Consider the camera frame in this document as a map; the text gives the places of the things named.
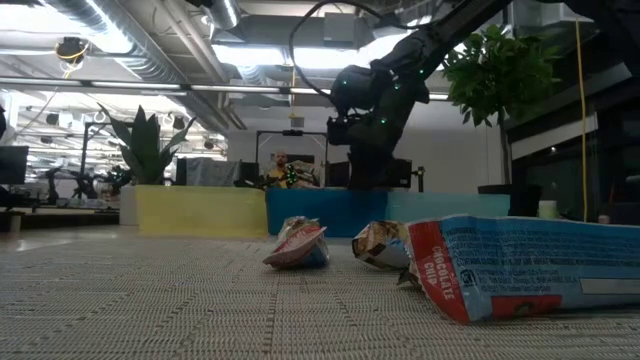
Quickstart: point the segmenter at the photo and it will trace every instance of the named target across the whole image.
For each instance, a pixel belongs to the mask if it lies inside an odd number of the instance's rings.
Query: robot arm
[[[574,12],[593,18],[612,43],[620,45],[627,67],[634,75],[640,74],[640,1],[564,2]],[[509,3],[511,0],[463,1],[444,18],[420,26],[402,39],[391,53],[371,62],[371,69],[348,66],[338,74],[331,95],[325,94],[338,111],[336,118],[329,119],[327,133],[332,145],[351,147],[350,188],[368,189],[380,182],[413,105],[429,102],[425,80],[456,45]],[[352,109],[368,112],[349,114]]]

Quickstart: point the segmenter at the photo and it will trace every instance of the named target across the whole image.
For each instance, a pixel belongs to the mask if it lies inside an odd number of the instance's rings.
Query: textured gray carpet
[[[0,253],[0,359],[640,359],[631,309],[462,326],[346,245],[94,239]]]

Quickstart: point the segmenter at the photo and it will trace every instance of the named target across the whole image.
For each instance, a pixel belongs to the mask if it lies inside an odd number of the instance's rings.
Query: potted plant
[[[451,82],[449,100],[460,106],[463,124],[473,120],[475,126],[492,127],[489,118],[495,116],[500,129],[504,182],[510,184],[511,161],[504,122],[507,116],[523,118],[552,95],[557,81],[553,77],[553,61],[558,48],[544,48],[542,39],[536,36],[511,38],[497,25],[471,34],[463,44],[462,50],[451,51],[443,63],[444,75]],[[489,190],[511,194],[513,213],[515,189],[494,186]],[[531,198],[528,202],[535,201],[537,210],[540,189],[531,191],[534,193],[527,195]]]
[[[164,169],[169,166],[176,151],[178,151],[175,147],[186,140],[189,128],[191,128],[196,118],[192,118],[184,129],[175,134],[161,148],[158,119],[155,115],[151,115],[147,119],[142,106],[138,108],[138,113],[130,126],[124,121],[114,119],[102,105],[100,105],[100,108],[109,117],[113,131],[121,141],[122,157],[131,169],[135,183],[139,185],[163,184]],[[135,192],[133,188],[123,187],[120,194],[121,225],[137,225],[135,208]]]

